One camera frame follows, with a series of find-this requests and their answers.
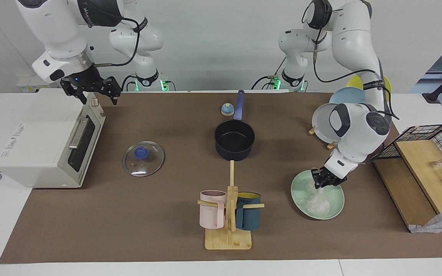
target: green plate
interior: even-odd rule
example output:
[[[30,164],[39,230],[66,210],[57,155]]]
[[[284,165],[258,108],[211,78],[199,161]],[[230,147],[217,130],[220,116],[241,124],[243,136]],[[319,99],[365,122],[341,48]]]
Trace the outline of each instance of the green plate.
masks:
[[[308,189],[308,186],[310,185],[309,182],[313,185],[315,184],[312,177],[312,171],[310,170],[302,171],[293,179],[293,183],[291,184],[291,196],[293,197],[296,206],[305,213],[305,215],[314,219],[329,220],[335,218],[342,211],[342,208],[344,208],[344,191],[342,191],[342,188],[340,186],[323,187],[323,193],[330,203],[330,212],[328,215],[319,218],[309,213],[307,206],[303,203],[304,199],[307,199],[312,195],[312,191]]]

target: blue plate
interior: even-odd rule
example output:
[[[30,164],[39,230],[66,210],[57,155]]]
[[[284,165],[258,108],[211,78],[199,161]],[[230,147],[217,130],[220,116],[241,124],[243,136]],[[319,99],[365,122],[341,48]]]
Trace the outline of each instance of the blue plate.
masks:
[[[341,104],[341,103],[352,103],[360,104],[365,103],[366,99],[364,97],[364,91],[356,87],[344,87],[333,93],[330,98],[329,103]]]

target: brown table mat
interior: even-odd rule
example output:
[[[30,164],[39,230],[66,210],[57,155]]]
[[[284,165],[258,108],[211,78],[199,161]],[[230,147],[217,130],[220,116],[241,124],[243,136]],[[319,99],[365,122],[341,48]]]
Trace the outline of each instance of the brown table mat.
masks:
[[[309,136],[312,113],[330,94],[246,94],[244,117],[256,132],[251,155],[235,165],[235,185],[262,194],[251,250],[204,249],[199,192],[226,190],[229,162],[214,149],[221,105],[236,94],[123,94],[103,97],[107,120],[83,187],[33,190],[0,263],[354,259],[442,257],[442,233],[410,234],[374,166],[342,185],[345,206],[312,220],[293,204],[290,185],[329,155]],[[122,168],[124,152],[152,140],[166,153],[148,177]]]

